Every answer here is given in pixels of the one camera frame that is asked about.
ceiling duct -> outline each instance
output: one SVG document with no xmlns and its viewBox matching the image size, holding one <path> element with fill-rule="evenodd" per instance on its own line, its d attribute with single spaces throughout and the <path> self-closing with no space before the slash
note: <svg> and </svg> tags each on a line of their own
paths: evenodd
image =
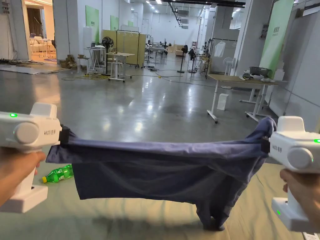
<svg viewBox="0 0 320 240">
<path fill-rule="evenodd" d="M 184 23 L 184 24 L 188 24 L 189 23 L 189 19 L 181 18 L 180 22 Z"/>
<path fill-rule="evenodd" d="M 188 10 L 178 10 L 177 14 L 179 16 L 189 16 L 189 11 Z"/>
</svg>

laptop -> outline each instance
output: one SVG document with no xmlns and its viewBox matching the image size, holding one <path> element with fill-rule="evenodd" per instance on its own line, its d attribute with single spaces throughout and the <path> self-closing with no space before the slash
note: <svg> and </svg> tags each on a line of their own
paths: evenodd
<svg viewBox="0 0 320 240">
<path fill-rule="evenodd" d="M 99 47 L 96 47 L 96 42 L 91 42 L 91 49 L 100 49 Z"/>
</svg>

green plastic bottle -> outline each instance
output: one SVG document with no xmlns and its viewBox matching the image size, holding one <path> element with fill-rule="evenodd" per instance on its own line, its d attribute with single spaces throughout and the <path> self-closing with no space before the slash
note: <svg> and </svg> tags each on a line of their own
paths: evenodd
<svg viewBox="0 0 320 240">
<path fill-rule="evenodd" d="M 46 182 L 59 182 L 65 178 L 73 176 L 72 165 L 67 165 L 65 167 L 57 168 L 51 171 L 48 176 L 42 177 L 43 183 Z"/>
</svg>

electric fan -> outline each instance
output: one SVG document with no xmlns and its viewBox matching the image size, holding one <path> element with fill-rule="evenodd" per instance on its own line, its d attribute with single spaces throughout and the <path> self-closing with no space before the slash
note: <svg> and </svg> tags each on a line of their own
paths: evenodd
<svg viewBox="0 0 320 240">
<path fill-rule="evenodd" d="M 180 70 L 177 71 L 178 73 L 184 73 L 184 71 L 182 71 L 182 63 L 183 63 L 184 54 L 188 52 L 188 46 L 185 45 L 181 50 L 182 50 L 181 68 Z"/>
<path fill-rule="evenodd" d="M 106 48 L 106 74 L 103 75 L 107 75 L 109 76 L 110 74 L 108 74 L 108 52 L 109 52 L 109 48 L 113 47 L 113 40 L 110 37 L 104 37 L 102 39 L 102 45 Z"/>
</svg>

bed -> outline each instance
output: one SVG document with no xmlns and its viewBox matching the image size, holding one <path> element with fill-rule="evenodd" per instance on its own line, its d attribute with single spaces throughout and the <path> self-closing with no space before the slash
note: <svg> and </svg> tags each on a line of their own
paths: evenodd
<svg viewBox="0 0 320 240">
<path fill-rule="evenodd" d="M 34 183 L 59 164 L 42 163 Z M 0 213 L 0 239 L 196 239 L 302 240 L 271 211 L 271 199 L 285 196 L 280 165 L 264 164 L 231 211 L 221 232 L 204 231 L 196 207 L 147 199 L 79 200 L 73 178 L 48 184 L 48 198 L 25 214 Z"/>
</svg>

